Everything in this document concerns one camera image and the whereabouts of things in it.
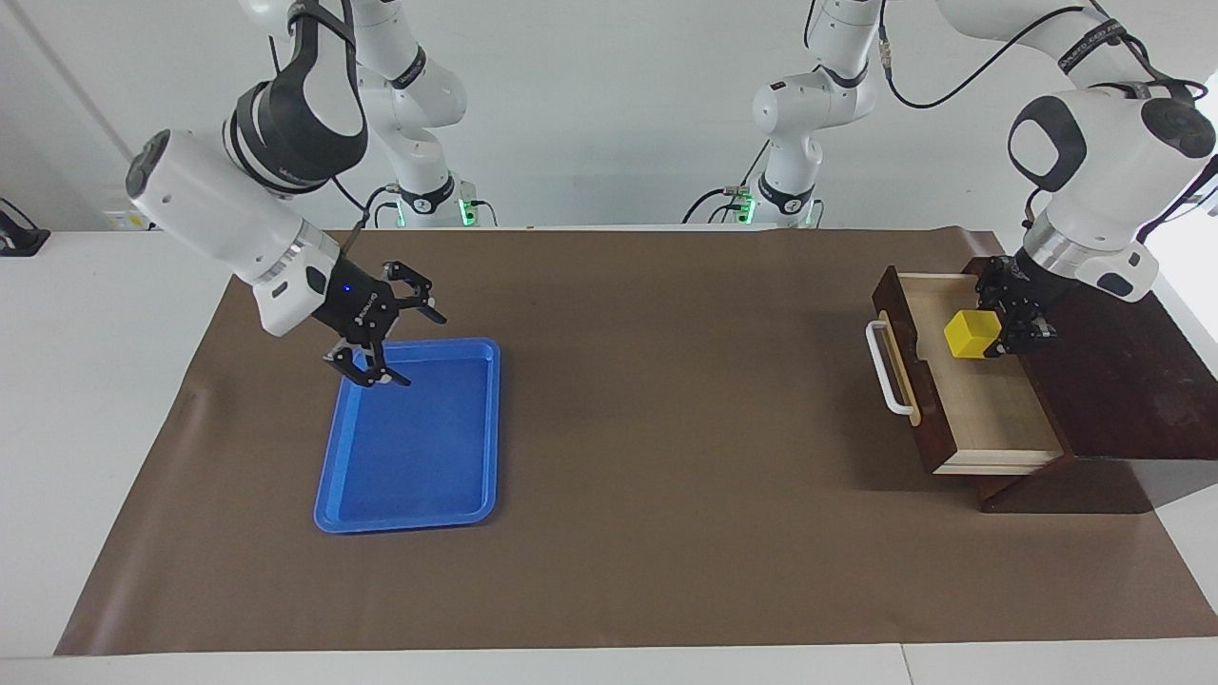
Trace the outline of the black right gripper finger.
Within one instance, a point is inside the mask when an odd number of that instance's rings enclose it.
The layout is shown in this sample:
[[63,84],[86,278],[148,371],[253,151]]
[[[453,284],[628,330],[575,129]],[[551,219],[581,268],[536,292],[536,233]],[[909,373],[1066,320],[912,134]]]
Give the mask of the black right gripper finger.
[[445,314],[436,308],[436,303],[431,294],[432,282],[430,282],[430,279],[425,275],[421,275],[418,271],[410,268],[409,264],[406,264],[404,262],[384,262],[382,282],[389,284],[402,283],[410,289],[410,295],[406,297],[397,297],[393,289],[390,289],[390,307],[395,312],[415,310],[434,324],[447,324],[447,317],[445,317]]
[[348,382],[361,388],[373,388],[379,384],[397,384],[409,386],[412,382],[384,360],[382,342],[371,346],[357,346],[352,342],[335,342],[326,351],[324,361]]

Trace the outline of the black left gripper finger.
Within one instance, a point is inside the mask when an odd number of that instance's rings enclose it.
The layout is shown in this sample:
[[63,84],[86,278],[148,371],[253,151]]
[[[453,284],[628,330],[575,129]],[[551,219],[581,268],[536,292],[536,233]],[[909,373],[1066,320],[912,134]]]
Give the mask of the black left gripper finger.
[[1054,325],[1041,314],[1023,321],[1018,317],[999,318],[999,334],[987,347],[987,360],[1009,355],[1030,353],[1054,342]]
[[972,273],[977,277],[974,293],[977,293],[978,310],[1000,310],[1002,307],[1006,271],[1009,271],[1009,256],[1006,255],[972,260]]

